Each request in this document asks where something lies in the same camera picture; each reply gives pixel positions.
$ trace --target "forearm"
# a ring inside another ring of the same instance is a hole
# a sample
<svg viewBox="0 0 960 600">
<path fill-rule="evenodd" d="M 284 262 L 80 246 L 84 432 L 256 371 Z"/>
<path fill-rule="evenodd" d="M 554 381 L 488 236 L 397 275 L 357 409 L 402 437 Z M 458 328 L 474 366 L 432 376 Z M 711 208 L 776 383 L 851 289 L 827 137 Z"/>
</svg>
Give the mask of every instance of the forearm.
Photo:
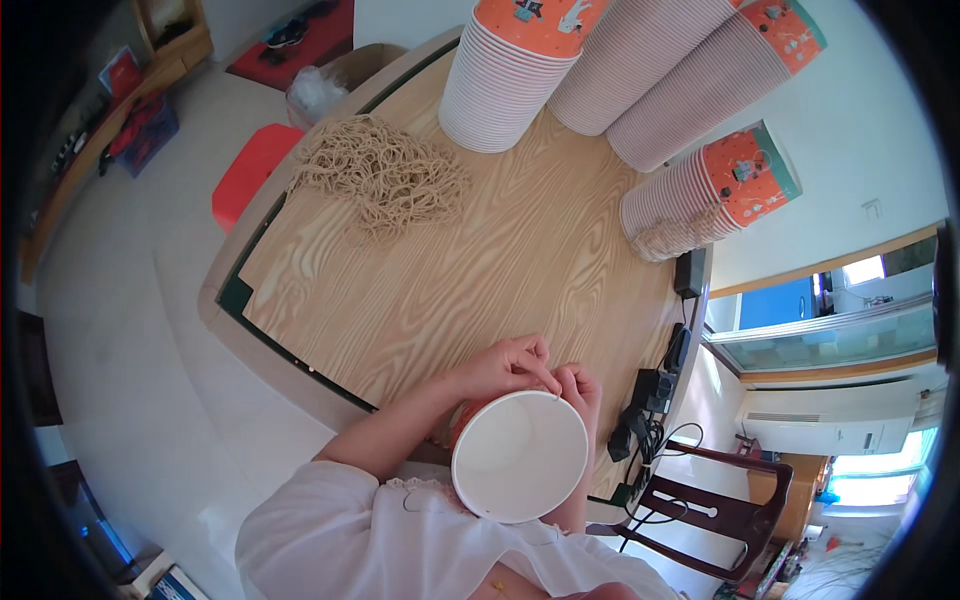
<svg viewBox="0 0 960 600">
<path fill-rule="evenodd" d="M 547 525 L 557 525 L 562 531 L 571 534 L 587 532 L 587 496 L 593 486 L 593 446 L 587 456 L 584 474 L 570 496 L 560 506 L 542 516 L 540 520 Z"/>
<path fill-rule="evenodd" d="M 386 481 L 460 399 L 447 374 L 434 377 L 345 429 L 314 460 L 351 465 Z"/>
</svg>

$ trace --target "window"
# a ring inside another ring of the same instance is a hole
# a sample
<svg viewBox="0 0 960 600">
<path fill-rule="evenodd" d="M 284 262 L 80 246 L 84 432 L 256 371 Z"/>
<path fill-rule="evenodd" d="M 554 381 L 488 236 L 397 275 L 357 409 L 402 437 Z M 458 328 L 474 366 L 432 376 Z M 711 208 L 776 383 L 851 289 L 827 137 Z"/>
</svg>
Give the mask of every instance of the window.
<svg viewBox="0 0 960 600">
<path fill-rule="evenodd" d="M 886 272 L 883 270 L 883 258 L 874 256 L 847 265 L 843 268 L 843 277 L 847 282 L 847 287 L 871 279 L 883 279 L 886 277 Z"/>
<path fill-rule="evenodd" d="M 937 428 L 914 431 L 896 454 L 838 456 L 828 492 L 838 506 L 891 506 L 906 502 L 933 447 Z"/>
</svg>

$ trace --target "plastic bag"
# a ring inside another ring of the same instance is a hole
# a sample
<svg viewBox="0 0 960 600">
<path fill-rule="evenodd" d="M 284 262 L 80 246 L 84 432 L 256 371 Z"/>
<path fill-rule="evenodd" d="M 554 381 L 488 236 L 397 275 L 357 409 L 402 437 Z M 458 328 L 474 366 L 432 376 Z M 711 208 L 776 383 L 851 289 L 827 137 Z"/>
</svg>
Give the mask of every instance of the plastic bag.
<svg viewBox="0 0 960 600">
<path fill-rule="evenodd" d="M 290 125 L 305 132 L 349 92 L 320 67 L 303 67 L 287 90 Z"/>
</svg>

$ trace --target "hand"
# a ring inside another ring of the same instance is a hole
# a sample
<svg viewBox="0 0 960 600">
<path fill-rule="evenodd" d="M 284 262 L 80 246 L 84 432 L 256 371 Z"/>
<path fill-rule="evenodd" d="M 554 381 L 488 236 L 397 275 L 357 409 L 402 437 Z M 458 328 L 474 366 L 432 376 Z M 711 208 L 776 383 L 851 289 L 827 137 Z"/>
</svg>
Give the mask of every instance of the hand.
<svg viewBox="0 0 960 600">
<path fill-rule="evenodd" d="M 603 388 L 580 363 L 569 363 L 553 371 L 554 376 L 564 386 L 561 397 L 569 402 L 584 420 L 590 446 L 596 445 L 597 423 L 600 421 L 600 399 Z"/>
<path fill-rule="evenodd" d="M 547 370 L 550 357 L 538 333 L 500 340 L 445 374 L 460 398 L 493 400 L 511 392 L 540 385 L 551 394 L 561 392 L 560 382 Z"/>
</svg>

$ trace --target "finger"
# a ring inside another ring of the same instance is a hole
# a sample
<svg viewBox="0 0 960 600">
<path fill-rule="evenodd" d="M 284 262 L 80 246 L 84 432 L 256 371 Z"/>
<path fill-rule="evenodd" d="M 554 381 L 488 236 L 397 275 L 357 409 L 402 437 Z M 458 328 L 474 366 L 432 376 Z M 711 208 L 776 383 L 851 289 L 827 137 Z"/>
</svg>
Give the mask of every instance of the finger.
<svg viewBox="0 0 960 600">
<path fill-rule="evenodd" d="M 577 381 L 577 390 L 579 390 L 581 394 L 589 395 L 600 391 L 600 384 L 597 383 L 593 375 L 587 371 L 586 367 L 580 363 L 569 363 L 564 365 L 564 367 L 573 373 L 573 377 Z"/>
<path fill-rule="evenodd" d="M 515 353 L 512 358 L 512 364 L 521 367 L 533 375 L 536 375 L 537 379 L 539 379 L 543 385 L 546 386 L 546 389 L 550 392 L 550 394 L 560 394 L 563 392 L 560 382 L 557 381 L 552 374 L 550 374 L 550 371 L 548 371 L 543 363 L 540 362 L 539 359 L 535 358 L 533 354 L 522 350 Z"/>
<path fill-rule="evenodd" d="M 531 372 L 514 375 L 510 381 L 513 390 L 543 390 L 543 382 Z"/>
<path fill-rule="evenodd" d="M 546 346 L 546 341 L 543 339 L 543 336 L 538 333 L 531 333 L 514 338 L 514 342 L 536 356 L 543 364 L 546 364 L 547 359 L 550 358 L 550 349 Z"/>
<path fill-rule="evenodd" d="M 556 375 L 557 381 L 560 381 L 560 385 L 564 386 L 564 398 L 567 400 L 583 400 L 583 397 L 580 396 L 580 392 L 577 390 L 577 380 L 573 376 L 573 372 L 567 367 L 559 367 L 553 374 Z"/>
</svg>

